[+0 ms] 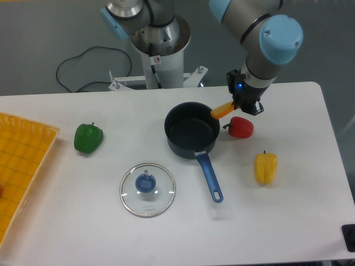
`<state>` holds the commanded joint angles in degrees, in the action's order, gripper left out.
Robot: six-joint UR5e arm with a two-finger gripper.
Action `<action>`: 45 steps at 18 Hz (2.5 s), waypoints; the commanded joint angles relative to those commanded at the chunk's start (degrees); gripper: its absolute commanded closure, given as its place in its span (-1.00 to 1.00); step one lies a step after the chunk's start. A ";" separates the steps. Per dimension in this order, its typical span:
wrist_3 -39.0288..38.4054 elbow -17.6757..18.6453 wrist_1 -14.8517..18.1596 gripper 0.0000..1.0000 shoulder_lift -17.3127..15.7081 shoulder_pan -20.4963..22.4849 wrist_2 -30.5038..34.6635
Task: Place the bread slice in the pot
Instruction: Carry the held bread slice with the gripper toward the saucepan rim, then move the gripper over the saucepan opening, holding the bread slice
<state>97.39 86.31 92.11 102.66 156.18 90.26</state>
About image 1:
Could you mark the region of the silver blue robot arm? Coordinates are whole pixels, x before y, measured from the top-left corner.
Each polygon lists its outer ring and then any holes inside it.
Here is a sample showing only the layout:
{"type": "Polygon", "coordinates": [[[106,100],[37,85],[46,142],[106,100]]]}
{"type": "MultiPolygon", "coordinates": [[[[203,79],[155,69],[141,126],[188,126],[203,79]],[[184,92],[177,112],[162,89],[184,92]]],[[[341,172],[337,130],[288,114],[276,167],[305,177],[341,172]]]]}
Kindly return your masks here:
{"type": "MultiPolygon", "coordinates": [[[[212,112],[221,118],[235,109],[263,111],[262,94],[297,54],[303,30],[293,18],[278,14],[282,1],[210,1],[210,11],[247,50],[240,69],[227,74],[233,101],[212,112]]],[[[130,39],[140,53],[148,89],[181,88],[184,50],[191,39],[187,21],[173,1],[109,1],[100,11],[107,28],[130,39]]]]}

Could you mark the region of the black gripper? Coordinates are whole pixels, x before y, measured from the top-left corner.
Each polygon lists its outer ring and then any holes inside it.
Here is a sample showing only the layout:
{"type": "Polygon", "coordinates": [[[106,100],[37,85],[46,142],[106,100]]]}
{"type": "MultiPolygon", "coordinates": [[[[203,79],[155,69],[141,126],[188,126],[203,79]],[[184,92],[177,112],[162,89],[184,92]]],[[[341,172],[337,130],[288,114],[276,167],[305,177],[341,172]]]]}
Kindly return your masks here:
{"type": "Polygon", "coordinates": [[[261,104],[261,96],[267,90],[265,88],[255,88],[247,85],[243,80],[239,80],[239,88],[232,95],[234,108],[241,109],[242,112],[258,115],[264,111],[261,104]]]}

